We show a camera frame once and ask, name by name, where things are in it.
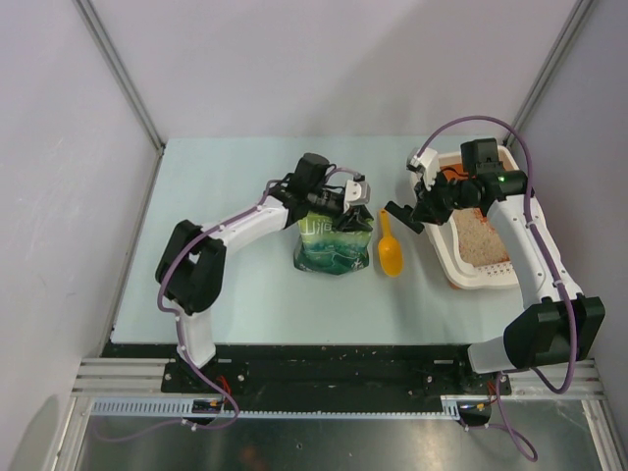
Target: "black mounting plate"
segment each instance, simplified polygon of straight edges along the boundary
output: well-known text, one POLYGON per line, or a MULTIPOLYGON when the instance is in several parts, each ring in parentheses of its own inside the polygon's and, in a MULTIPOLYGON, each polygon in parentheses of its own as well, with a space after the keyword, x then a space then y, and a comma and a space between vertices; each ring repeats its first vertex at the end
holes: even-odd
MULTIPOLYGON (((441 412, 442 395, 488 395, 467 364, 468 345, 225 345, 203 369, 227 379, 242 410, 441 412)), ((215 393, 173 345, 113 345, 103 355, 167 357, 163 393, 215 393)), ((508 381, 499 385, 511 393, 508 381)))

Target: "gray wall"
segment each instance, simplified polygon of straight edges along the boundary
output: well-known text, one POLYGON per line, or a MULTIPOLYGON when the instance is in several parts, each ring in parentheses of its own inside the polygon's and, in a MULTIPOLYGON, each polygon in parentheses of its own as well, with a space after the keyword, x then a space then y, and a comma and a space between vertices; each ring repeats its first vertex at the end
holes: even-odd
POLYGON ((0 44, 0 469, 36 471, 104 332, 156 154, 72 1, 2 2, 0 44))
POLYGON ((525 129, 565 266, 606 319, 594 356, 628 444, 628 2, 601 0, 525 129))

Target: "metal frame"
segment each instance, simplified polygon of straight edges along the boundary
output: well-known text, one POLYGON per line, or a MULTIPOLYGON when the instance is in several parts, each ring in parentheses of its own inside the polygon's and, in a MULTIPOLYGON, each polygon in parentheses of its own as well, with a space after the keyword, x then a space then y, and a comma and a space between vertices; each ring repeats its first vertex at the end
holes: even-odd
POLYGON ((91 37, 98 46, 98 49, 100 49, 107 66, 109 66, 109 70, 120 86, 120 90, 125 95, 125 98, 127 98, 127 101, 137 116, 139 123, 146 132, 148 139, 155 147, 155 150, 161 154, 164 148, 164 141, 159 136, 159 132, 155 128, 155 125, 146 110, 146 106, 139 96, 139 92, 137 91, 137 88, 135 88, 135 85, 131 80, 131 76, 129 75, 129 72, 127 72, 127 68, 120 58, 120 54, 118 54, 116 47, 111 41, 111 38, 107 33, 107 29, 105 29, 105 26, 100 20, 100 17, 91 3, 91 0, 73 1, 77 6, 80 17, 85 22, 85 26, 91 33, 91 37))
MULTIPOLYGON (((537 104, 558 72, 562 61, 570 51, 571 46, 582 31, 582 27, 587 22, 587 19, 598 3, 599 0, 578 0, 574 5, 569 14, 569 18, 567 18, 556 41, 551 47, 551 51, 541 66, 541 70, 537 74, 528 95, 523 100, 521 108, 519 108, 519 111, 512 120, 512 126, 517 131, 522 131, 528 123, 537 104)), ((509 132, 503 140, 503 145, 510 148, 514 142, 514 135, 509 132)))
MULTIPOLYGON (((91 33, 94 42, 101 51, 111 73, 116 79, 116 82, 119 84, 121 91, 128 100, 134 114, 138 118, 144 132, 158 154, 155 167, 152 169, 151 183, 149 189, 147 190, 140 215, 135 225, 130 256, 119 281, 118 293, 111 311, 110 323, 107 326, 107 330, 103 334, 101 343, 98 345, 98 351, 101 351, 106 340, 109 338, 111 326, 113 325, 115 316, 117 315, 118 308, 120 306, 122 294, 124 292, 130 271, 131 261, 134 257, 141 227, 145 219, 155 182, 157 180, 161 156, 163 155, 165 144, 160 137, 143 100, 131 80, 129 72, 124 66, 124 63, 93 4, 90 0, 73 1, 77 6, 80 16, 85 22, 87 29, 91 33)), ((542 98, 543 93, 546 91, 551 82, 551 79, 555 76, 557 70, 559 69, 562 59, 569 51, 575 38, 581 31, 582 26, 590 16, 597 3, 598 0, 577 1, 547 59, 539 71, 535 82, 533 83, 521 108, 513 120, 512 124, 517 130, 521 130, 530 119, 535 106, 542 98)), ((509 134, 506 136, 504 143, 506 145, 511 145, 513 141, 513 136, 509 134)), ((156 407, 159 408, 159 404, 173 403, 173 401, 178 404, 189 404, 189 401, 195 397, 218 397, 216 394, 161 393, 161 383, 164 376, 164 369, 168 362, 168 359, 138 358, 90 358, 83 360, 78 371, 77 380, 66 413, 65 427, 63 427, 60 431, 60 434, 55 441, 55 446, 53 448, 55 452, 50 456, 46 469, 56 471, 74 470, 79 462, 81 444, 87 431, 87 422, 89 417, 91 415, 103 414, 106 412, 107 407, 114 407, 111 404, 123 405, 118 406, 120 408, 116 409, 116 414, 152 414, 154 416, 154 412, 147 412, 150 408, 145 404, 157 404, 156 407)), ((551 380, 555 381, 562 379, 564 375, 564 368, 562 367, 549 367, 545 368, 544 371, 549 375, 551 380)), ((513 394, 505 396, 504 399, 506 400, 529 401, 556 398, 555 395, 547 392, 546 388, 538 380, 538 378, 531 373, 511 375, 510 380, 513 387, 513 394)), ((444 413, 440 414, 438 418, 455 418, 455 414, 453 413, 455 406, 452 406, 455 404, 455 401, 460 399, 473 400, 474 398, 481 399, 480 397, 474 396, 442 396, 444 413)), ((574 386, 570 390, 569 394, 563 395, 561 399, 582 401, 590 431, 596 444, 596 450, 598 451, 602 464, 602 469, 628 469, 626 457, 621 447, 621 442, 618 439, 612 418, 609 414, 608 404, 603 393, 602 383, 600 382, 598 370, 593 360, 581 362, 578 365, 574 386)), ((318 417, 316 414, 310 415, 312 418, 318 417)), ((246 412, 244 413, 244 416, 255 418, 277 417, 276 413, 246 414, 246 412)), ((292 418, 293 414, 281 414, 281 416, 292 418)), ((348 417, 366 418, 367 416, 368 414, 350 414, 348 417)), ((326 414, 325 417, 334 417, 334 415, 326 414)), ((385 414, 383 417, 389 419, 417 418, 416 415, 407 417, 401 414, 385 414)))
MULTIPOLYGON (((82 440, 87 422, 93 416, 175 417, 194 398, 216 398, 215 394, 164 394, 160 391, 161 379, 168 359, 88 358, 83 360, 73 389, 71 407, 67 413, 67 426, 62 431, 58 452, 46 469, 72 471, 80 458, 82 440)), ((564 366, 544 368, 549 378, 564 375, 564 366)), ((546 393, 541 381, 528 373, 510 375, 513 395, 505 400, 535 401, 554 398, 546 393)), ((443 413, 432 414, 290 414, 247 413, 248 419, 265 418, 343 418, 346 420, 382 418, 389 420, 456 420, 457 400, 473 400, 474 396, 442 396, 443 413)), ((608 402, 594 360, 578 364, 571 394, 561 400, 581 401, 590 433, 596 445, 604 471, 626 470, 628 464, 621 447, 615 425, 609 413, 608 402)))

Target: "metal post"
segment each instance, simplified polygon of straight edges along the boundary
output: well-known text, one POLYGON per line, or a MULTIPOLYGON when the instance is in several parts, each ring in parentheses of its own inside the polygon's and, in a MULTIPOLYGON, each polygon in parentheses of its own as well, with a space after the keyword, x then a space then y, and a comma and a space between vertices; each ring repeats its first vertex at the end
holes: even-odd
POLYGON ((135 85, 133 85, 131 77, 129 76, 129 73, 125 68, 125 65, 123 64, 122 59, 118 54, 118 51, 114 47, 114 44, 111 41, 111 38, 109 37, 105 26, 98 17, 98 14, 94 9, 93 4, 90 0, 73 1, 77 6, 80 16, 85 21, 85 25, 87 26, 87 29, 89 29, 89 32, 94 39, 94 42, 96 43, 98 49, 100 49, 100 52, 105 58, 105 61, 107 62, 111 73, 116 79, 116 82, 118 83, 120 89, 127 98, 127 101, 129 101, 129 104, 131 105, 133 112, 137 116, 139 123, 143 127, 146 135, 157 150, 158 154, 161 155, 164 148, 164 142, 159 136, 159 132, 157 132, 157 129, 155 128, 155 125, 153 124, 153 121, 151 120, 150 115, 148 114, 148 111, 144 106, 144 102, 139 96, 135 85))
MULTIPOLYGON (((548 89, 562 60, 571 49, 571 46, 582 30, 583 25, 587 22, 591 12, 593 12, 598 4, 598 1, 599 0, 578 0, 576 2, 576 5, 569 14, 569 18, 567 18, 565 25, 562 27, 558 38, 553 44, 546 61, 543 63, 539 74, 535 78, 532 88, 530 88, 526 99, 523 101, 523 105, 521 105, 517 115, 514 120, 512 120, 512 126, 516 130, 521 131, 530 119, 536 105, 548 89)), ((514 141, 514 136, 509 132, 504 138, 503 144, 506 147, 510 147, 514 141)))

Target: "metal floor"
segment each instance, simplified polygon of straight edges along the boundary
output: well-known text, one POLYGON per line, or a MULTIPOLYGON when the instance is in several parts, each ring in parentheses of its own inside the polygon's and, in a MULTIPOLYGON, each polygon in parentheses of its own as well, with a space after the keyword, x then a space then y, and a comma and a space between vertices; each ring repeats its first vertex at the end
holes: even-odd
MULTIPOLYGON (((500 431, 464 430, 443 420, 241 419, 226 430, 192 432, 178 425, 123 444, 89 430, 83 471, 170 470, 599 470, 580 401, 508 402, 512 424, 539 452, 521 456, 500 431)), ((92 417, 100 433, 119 437, 163 419, 92 417)), ((494 411, 494 421, 498 422, 494 411)))

